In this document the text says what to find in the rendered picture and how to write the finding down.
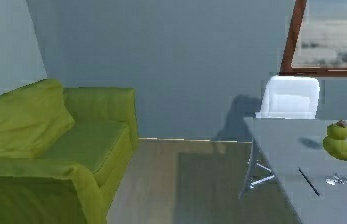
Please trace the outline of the white chair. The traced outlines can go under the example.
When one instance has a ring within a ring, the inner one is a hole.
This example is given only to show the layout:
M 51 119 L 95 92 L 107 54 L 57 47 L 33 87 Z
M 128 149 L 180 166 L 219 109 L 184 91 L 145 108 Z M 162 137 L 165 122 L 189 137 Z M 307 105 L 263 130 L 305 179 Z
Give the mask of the white chair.
M 273 76 L 265 87 L 257 118 L 315 119 L 320 85 L 316 78 Z

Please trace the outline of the green sofa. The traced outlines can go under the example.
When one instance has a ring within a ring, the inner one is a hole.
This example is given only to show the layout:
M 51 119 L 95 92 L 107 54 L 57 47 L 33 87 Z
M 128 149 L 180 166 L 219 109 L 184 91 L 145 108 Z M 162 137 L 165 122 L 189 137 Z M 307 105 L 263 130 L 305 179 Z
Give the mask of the green sofa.
M 107 224 L 137 147 L 132 88 L 44 79 L 0 95 L 0 224 Z

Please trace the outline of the grey table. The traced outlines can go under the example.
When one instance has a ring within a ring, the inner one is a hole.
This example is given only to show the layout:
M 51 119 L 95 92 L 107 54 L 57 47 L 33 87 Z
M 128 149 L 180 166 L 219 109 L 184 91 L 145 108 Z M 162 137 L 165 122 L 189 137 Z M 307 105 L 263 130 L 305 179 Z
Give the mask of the grey table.
M 244 122 L 252 135 L 243 193 L 262 154 L 302 224 L 347 224 L 347 162 L 322 147 L 330 120 L 256 119 Z

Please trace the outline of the black pencil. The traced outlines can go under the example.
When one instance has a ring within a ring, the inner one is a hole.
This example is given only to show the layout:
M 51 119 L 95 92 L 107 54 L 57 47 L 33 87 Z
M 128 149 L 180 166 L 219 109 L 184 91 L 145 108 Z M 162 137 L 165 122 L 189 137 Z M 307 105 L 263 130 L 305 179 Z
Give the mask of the black pencil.
M 310 179 L 305 175 L 305 173 L 302 171 L 302 169 L 300 167 L 298 167 L 298 171 L 301 174 L 301 176 L 305 179 L 305 181 L 308 183 L 308 185 L 311 187 L 311 189 L 313 190 L 313 192 L 320 197 L 321 194 L 319 193 L 319 191 L 317 190 L 317 188 L 313 185 L 313 183 L 310 181 Z

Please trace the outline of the green duck figure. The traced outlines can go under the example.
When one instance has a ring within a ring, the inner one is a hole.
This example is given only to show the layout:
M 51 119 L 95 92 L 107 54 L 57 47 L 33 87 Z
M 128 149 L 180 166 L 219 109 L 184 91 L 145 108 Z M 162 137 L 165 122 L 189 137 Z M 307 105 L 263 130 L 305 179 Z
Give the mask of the green duck figure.
M 347 122 L 339 120 L 327 126 L 323 148 L 334 158 L 347 161 Z

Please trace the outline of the brown framed window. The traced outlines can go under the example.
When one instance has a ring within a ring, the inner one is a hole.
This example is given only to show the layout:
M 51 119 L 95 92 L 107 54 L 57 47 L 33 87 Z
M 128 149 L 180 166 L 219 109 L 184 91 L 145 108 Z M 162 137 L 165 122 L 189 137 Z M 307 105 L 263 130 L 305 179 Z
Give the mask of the brown framed window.
M 347 77 L 347 0 L 295 0 L 279 73 Z

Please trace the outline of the silver keys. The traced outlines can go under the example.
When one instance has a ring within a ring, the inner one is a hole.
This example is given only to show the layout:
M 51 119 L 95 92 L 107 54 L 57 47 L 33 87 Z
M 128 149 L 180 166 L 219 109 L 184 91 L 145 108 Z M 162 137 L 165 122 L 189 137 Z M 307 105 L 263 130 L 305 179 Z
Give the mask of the silver keys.
M 339 176 L 337 173 L 335 173 L 333 176 L 327 177 L 325 182 L 332 186 L 336 186 L 338 184 L 347 185 L 347 178 Z

